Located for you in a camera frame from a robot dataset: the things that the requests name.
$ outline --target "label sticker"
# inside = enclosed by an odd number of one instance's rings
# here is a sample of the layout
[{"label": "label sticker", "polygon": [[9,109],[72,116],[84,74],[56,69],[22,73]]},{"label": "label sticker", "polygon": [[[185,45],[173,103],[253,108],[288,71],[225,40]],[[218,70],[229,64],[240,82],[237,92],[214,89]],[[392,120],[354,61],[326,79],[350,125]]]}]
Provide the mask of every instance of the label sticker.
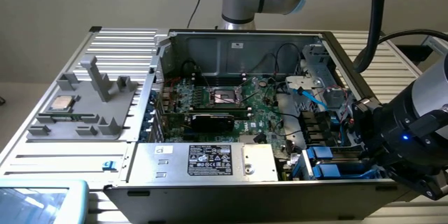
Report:
[{"label": "label sticker", "polygon": [[154,154],[172,154],[173,146],[172,145],[158,145],[153,149]]},{"label": "label sticker", "polygon": [[188,175],[232,175],[230,145],[190,145],[188,153]]},{"label": "label sticker", "polygon": [[242,48],[244,43],[232,43],[232,48]]}]

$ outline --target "tablet screen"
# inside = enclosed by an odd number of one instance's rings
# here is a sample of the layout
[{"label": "tablet screen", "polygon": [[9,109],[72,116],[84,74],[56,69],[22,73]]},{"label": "tablet screen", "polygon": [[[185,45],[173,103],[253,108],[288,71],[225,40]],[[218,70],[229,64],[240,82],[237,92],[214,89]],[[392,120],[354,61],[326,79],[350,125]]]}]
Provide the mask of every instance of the tablet screen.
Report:
[{"label": "tablet screen", "polygon": [[53,223],[65,188],[0,188],[0,223]]}]

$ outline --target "motherboard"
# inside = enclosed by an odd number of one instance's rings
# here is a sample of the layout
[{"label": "motherboard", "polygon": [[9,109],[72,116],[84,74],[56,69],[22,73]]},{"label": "motherboard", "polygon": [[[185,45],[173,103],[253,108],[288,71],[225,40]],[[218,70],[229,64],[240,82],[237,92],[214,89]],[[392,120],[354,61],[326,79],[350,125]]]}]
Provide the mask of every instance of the motherboard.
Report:
[{"label": "motherboard", "polygon": [[216,81],[206,79],[205,82],[213,86],[197,85],[194,78],[177,78],[165,83],[165,142],[268,143],[274,156],[282,157],[285,133],[278,127],[281,116],[272,77],[241,78],[237,86],[216,86]]}]

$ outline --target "white wall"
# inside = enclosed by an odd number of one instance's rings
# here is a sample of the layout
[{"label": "white wall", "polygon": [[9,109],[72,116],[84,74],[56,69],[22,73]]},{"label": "white wall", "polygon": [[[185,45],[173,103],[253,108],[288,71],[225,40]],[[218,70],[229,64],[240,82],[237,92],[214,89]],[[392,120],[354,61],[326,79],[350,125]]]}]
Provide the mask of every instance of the white wall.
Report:
[{"label": "white wall", "polygon": [[[308,0],[258,28],[368,29],[370,0]],[[184,28],[196,0],[0,0],[0,81],[49,82],[90,26]],[[202,0],[193,28],[220,24],[221,0]],[[384,30],[448,30],[446,0],[386,0]]]},{"label": "white wall", "polygon": [[32,111],[48,84],[0,82],[0,96],[6,103],[0,106],[0,152]]}]

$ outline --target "warning label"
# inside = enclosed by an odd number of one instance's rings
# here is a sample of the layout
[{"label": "warning label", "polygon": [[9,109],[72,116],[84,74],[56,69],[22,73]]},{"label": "warning label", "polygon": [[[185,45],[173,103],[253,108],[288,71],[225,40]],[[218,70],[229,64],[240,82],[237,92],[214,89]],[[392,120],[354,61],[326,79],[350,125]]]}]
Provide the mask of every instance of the warning label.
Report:
[{"label": "warning label", "polygon": [[190,145],[188,175],[232,175],[232,152],[229,145]]}]

